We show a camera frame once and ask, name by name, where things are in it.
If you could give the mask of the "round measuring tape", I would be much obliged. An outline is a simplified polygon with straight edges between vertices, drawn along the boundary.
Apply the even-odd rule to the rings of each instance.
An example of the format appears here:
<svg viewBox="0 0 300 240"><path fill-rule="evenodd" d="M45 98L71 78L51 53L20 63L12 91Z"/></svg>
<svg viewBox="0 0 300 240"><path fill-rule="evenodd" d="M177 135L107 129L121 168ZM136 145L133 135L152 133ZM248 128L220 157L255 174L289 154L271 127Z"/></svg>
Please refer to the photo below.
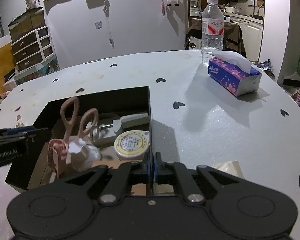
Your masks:
<svg viewBox="0 0 300 240"><path fill-rule="evenodd" d="M149 131L126 131L114 142L114 150L120 160L142 160L149 148Z"/></svg>

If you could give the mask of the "pink scissors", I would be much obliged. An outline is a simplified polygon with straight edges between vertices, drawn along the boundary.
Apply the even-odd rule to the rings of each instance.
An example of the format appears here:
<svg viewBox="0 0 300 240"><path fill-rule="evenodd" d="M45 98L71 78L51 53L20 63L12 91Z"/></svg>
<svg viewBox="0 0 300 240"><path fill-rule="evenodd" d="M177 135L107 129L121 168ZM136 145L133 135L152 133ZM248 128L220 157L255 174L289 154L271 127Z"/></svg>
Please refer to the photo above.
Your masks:
<svg viewBox="0 0 300 240"><path fill-rule="evenodd" d="M66 168L68 156L68 143L71 142L70 136L75 126L79 112L79 99L74 96L66 100L61 106L61 120L65 127L63 139L51 139L48 144L48 164L55 171L56 178L60 178ZM89 135L93 127L98 122L98 110L91 108L86 111L79 123L76 139L83 139Z"/></svg>

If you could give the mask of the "grey stapler tool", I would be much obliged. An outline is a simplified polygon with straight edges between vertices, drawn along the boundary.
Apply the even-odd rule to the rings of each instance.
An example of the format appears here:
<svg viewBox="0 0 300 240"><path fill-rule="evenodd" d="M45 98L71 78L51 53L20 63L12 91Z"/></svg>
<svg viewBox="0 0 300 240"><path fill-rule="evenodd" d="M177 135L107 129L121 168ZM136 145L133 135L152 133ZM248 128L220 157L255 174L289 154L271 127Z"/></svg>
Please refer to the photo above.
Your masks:
<svg viewBox="0 0 300 240"><path fill-rule="evenodd" d="M107 119L98 120L89 134L90 141L97 147L113 144L115 139L123 133L120 117L113 115Z"/></svg>

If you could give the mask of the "white plastic bottle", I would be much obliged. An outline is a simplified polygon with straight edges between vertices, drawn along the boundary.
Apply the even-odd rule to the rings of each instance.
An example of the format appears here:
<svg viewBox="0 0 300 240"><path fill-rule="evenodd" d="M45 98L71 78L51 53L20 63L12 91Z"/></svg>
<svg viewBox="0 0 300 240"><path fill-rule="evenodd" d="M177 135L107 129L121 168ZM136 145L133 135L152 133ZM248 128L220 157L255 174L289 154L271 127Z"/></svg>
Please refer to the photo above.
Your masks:
<svg viewBox="0 0 300 240"><path fill-rule="evenodd" d="M71 155L71 166L77 172L92 168L93 162L101 160L99 149L88 144L83 139L75 139L68 143L68 153Z"/></svg>

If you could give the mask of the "black cardboard box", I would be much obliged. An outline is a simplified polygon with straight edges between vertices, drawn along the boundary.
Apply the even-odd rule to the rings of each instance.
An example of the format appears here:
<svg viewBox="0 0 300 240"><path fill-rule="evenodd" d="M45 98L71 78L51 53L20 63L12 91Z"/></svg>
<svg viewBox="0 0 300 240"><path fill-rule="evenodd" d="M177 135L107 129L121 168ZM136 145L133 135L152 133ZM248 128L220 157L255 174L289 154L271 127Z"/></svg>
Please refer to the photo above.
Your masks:
<svg viewBox="0 0 300 240"><path fill-rule="evenodd" d="M111 114L125 116L139 113L151 113L150 91L148 86L109 90L105 92L78 95L79 113L72 131L78 132L79 121L91 108L98 110L100 119ZM33 126L39 132L34 143L29 146L25 157L15 160L7 173L5 183L19 192L39 187L43 182L47 166L47 143L51 139L63 139L65 127L61 120L61 106L65 99L50 101L40 112Z"/></svg>

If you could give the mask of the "small grey plug block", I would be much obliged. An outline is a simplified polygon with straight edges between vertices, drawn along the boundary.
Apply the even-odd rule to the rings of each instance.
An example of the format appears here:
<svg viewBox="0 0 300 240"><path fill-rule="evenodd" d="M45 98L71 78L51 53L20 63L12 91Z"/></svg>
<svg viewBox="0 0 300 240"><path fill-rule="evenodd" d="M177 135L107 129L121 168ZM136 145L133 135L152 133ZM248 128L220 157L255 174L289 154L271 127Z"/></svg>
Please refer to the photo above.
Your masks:
<svg viewBox="0 0 300 240"><path fill-rule="evenodd" d="M23 119L21 115L17 115L16 122L15 122L15 128L24 127Z"/></svg>

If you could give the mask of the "crumpled tissue paper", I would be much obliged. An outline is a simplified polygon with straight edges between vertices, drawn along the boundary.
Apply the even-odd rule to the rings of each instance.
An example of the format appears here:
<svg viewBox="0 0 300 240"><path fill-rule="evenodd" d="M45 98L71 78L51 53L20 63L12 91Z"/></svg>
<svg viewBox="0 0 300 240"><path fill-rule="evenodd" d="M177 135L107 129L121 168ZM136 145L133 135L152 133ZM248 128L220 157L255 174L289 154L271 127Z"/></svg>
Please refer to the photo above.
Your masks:
<svg viewBox="0 0 300 240"><path fill-rule="evenodd" d="M218 163L213 165L212 167L232 176L245 179L238 161L227 161L224 163Z"/></svg>

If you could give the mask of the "white drawer cabinet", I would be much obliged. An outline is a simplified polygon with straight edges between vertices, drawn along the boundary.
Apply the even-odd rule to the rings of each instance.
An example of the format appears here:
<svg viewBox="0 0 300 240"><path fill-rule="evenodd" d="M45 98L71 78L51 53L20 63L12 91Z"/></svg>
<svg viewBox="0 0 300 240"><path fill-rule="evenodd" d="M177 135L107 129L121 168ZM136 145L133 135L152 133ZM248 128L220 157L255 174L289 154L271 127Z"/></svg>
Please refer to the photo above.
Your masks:
<svg viewBox="0 0 300 240"><path fill-rule="evenodd" d="M48 26L30 31L11 44L17 72L36 66L55 56Z"/></svg>

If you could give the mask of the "purple tissue pack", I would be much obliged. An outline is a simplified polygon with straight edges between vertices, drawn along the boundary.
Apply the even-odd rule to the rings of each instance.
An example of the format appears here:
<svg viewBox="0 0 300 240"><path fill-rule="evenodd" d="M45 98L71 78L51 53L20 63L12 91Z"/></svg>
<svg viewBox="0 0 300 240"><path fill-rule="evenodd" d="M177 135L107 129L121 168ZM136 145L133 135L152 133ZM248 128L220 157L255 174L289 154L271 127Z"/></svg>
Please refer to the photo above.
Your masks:
<svg viewBox="0 0 300 240"><path fill-rule="evenodd" d="M257 91L262 76L241 54L217 49L212 50L208 74L236 97Z"/></svg>

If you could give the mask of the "glass terrarium tank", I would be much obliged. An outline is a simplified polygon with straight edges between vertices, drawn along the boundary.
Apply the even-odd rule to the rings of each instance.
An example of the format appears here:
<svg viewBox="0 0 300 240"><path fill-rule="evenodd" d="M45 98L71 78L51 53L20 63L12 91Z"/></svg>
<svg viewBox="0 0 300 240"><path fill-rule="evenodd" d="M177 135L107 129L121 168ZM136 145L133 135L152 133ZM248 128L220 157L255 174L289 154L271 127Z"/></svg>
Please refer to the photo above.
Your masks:
<svg viewBox="0 0 300 240"><path fill-rule="evenodd" d="M12 43L43 26L46 24L42 7L25 11L8 25Z"/></svg>

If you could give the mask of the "brown draped chair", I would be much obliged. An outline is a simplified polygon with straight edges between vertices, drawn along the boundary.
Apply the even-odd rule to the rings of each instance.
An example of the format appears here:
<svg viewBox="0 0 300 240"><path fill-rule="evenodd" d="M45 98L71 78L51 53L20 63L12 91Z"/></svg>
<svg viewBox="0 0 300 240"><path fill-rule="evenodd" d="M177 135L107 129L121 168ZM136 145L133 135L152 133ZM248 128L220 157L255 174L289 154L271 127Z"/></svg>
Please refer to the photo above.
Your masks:
<svg viewBox="0 0 300 240"><path fill-rule="evenodd" d="M184 44L185 49L201 48L202 39L202 24L201 20L192 18L192 25L186 31L186 41ZM224 40L223 40L223 50L235 51L244 57L247 57L242 30L237 23L232 21L224 23Z"/></svg>

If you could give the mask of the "clear water bottle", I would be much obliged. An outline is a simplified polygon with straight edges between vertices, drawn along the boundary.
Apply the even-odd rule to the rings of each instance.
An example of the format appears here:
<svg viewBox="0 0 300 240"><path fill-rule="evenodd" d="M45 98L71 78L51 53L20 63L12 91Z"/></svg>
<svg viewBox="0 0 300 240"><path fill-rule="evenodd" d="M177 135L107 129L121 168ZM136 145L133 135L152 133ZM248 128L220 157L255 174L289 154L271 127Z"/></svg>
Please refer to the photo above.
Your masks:
<svg viewBox="0 0 300 240"><path fill-rule="evenodd" d="M218 0L207 0L202 12L202 62L208 66L216 50L223 50L224 15Z"/></svg>

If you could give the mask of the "white plush sheep toy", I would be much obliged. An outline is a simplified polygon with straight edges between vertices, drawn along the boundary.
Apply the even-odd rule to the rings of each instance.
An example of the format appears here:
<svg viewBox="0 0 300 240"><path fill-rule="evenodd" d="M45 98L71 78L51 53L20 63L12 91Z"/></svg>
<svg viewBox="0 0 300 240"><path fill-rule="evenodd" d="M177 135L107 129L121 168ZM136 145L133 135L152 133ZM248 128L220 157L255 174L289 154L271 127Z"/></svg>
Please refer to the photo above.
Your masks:
<svg viewBox="0 0 300 240"><path fill-rule="evenodd" d="M170 6L178 6L179 5L179 0L167 0L167 6L170 7Z"/></svg>

